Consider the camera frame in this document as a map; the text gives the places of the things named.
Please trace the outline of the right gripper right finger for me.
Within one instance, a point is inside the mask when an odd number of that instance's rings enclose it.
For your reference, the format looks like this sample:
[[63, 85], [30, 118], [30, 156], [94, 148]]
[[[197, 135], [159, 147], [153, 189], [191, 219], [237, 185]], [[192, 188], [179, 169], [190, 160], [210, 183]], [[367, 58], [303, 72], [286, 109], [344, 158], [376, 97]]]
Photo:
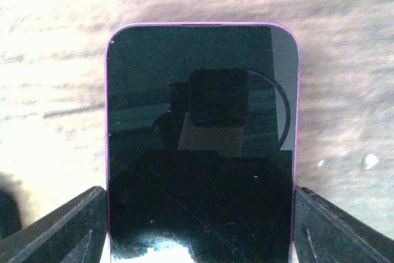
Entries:
[[393, 262], [393, 240], [307, 187], [295, 188], [299, 262]]

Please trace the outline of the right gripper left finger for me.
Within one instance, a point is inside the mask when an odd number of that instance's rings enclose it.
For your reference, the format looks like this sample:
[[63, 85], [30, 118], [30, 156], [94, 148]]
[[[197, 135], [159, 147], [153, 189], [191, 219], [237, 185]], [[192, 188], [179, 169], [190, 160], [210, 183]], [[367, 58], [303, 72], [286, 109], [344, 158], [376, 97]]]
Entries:
[[1, 262], [100, 262], [107, 192], [94, 186], [1, 241]]

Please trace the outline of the pink phone black screen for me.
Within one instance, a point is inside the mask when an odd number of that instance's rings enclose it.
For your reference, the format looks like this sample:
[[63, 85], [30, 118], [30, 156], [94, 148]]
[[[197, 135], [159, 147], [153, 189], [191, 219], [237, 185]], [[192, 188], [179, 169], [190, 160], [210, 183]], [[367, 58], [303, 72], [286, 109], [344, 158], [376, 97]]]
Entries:
[[134, 23], [106, 51], [115, 262], [289, 262], [299, 47], [267, 22]]

